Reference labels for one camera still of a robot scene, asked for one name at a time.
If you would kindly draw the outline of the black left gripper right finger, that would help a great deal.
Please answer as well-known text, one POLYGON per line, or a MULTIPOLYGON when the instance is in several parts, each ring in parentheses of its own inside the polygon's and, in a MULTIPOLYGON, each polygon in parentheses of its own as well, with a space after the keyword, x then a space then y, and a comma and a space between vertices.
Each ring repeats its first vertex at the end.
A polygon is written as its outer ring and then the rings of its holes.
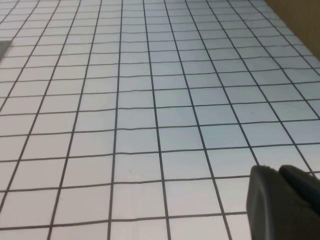
POLYGON ((320 180, 293 165, 282 165, 278 172, 306 201, 318 215, 320 214, 320 180))

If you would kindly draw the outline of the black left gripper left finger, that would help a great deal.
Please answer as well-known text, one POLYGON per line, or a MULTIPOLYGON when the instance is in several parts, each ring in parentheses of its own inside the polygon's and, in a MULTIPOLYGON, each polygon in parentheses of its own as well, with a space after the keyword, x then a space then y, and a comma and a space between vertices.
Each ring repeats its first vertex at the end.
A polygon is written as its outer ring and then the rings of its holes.
POLYGON ((253 240, 318 240, 320 214, 268 166, 250 171, 246 210, 253 240))

